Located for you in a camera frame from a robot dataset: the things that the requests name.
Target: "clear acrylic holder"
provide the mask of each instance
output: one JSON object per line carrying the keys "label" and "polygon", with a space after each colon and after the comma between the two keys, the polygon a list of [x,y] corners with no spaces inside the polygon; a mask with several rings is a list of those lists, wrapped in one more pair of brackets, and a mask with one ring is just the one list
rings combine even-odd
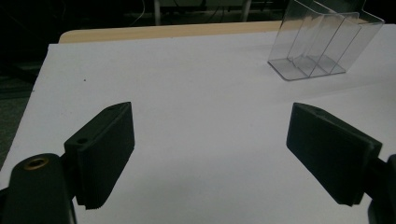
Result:
{"label": "clear acrylic holder", "polygon": [[268,63],[286,80],[345,73],[384,21],[364,0],[290,0]]}

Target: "acrylic stand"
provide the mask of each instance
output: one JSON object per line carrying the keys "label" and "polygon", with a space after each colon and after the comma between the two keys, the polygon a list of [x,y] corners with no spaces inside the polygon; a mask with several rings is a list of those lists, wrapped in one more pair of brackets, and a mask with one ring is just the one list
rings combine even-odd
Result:
{"label": "acrylic stand", "polygon": [[364,0],[290,0],[268,63],[286,80],[345,73],[384,21]]}

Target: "transparent plastic organizer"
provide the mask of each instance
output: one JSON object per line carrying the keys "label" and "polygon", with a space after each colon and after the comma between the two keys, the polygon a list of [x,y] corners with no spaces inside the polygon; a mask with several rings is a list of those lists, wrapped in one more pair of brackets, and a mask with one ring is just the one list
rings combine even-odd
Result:
{"label": "transparent plastic organizer", "polygon": [[345,73],[384,21],[364,0],[290,0],[268,63],[286,80]]}

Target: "white tabletop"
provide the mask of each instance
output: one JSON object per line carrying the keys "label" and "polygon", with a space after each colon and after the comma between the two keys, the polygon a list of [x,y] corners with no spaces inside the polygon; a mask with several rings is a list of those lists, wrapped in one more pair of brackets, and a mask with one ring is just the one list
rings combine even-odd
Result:
{"label": "white tabletop", "polygon": [[321,107],[396,153],[396,26],[348,73],[286,82],[276,33],[58,44],[40,71],[0,173],[130,101],[136,145],[105,205],[78,223],[368,223],[371,199],[338,205],[286,147],[293,102]]}

